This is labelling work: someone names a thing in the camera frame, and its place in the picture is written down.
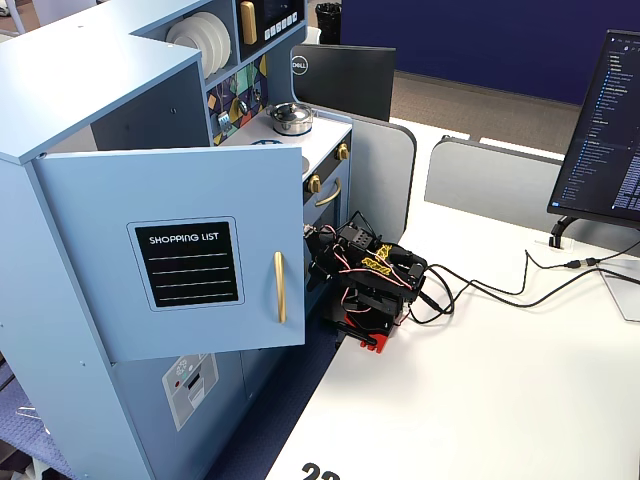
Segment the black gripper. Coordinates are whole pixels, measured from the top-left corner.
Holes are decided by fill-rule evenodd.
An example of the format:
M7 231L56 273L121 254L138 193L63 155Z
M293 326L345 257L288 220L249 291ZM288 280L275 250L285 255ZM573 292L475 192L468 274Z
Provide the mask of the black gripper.
M331 225L316 227L305 224L304 240L313 260L308 267L309 292L331 279L331 274L324 267L350 269L346 258L338 252L337 231Z

